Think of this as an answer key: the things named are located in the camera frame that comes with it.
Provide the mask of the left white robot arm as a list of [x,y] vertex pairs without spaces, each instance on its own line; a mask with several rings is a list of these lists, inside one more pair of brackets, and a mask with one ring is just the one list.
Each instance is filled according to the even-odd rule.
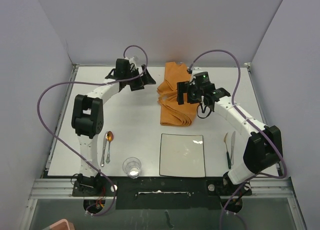
[[77,135],[81,164],[78,184],[91,196],[102,189],[98,163],[98,136],[104,127],[104,104],[126,86],[131,91],[143,90],[145,85],[156,81],[147,70],[147,65],[137,67],[135,59],[118,58],[115,68],[104,81],[87,94],[78,94],[74,99],[71,126]]

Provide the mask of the orange cloth placemat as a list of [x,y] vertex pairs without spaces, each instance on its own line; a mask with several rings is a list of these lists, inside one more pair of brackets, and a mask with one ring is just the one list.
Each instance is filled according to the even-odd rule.
[[187,102],[179,105],[178,82],[188,82],[191,78],[185,63],[167,62],[164,70],[164,80],[157,87],[158,103],[161,106],[160,124],[170,127],[189,127],[197,115],[197,105]]

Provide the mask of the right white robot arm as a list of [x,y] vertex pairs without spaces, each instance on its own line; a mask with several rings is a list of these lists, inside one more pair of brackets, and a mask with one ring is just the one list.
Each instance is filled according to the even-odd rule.
[[192,74],[189,81],[177,83],[177,103],[199,104],[229,122],[246,141],[240,163],[223,175],[222,188],[232,195],[249,178],[283,160],[281,131],[267,126],[235,103],[224,88],[216,88],[206,71]]

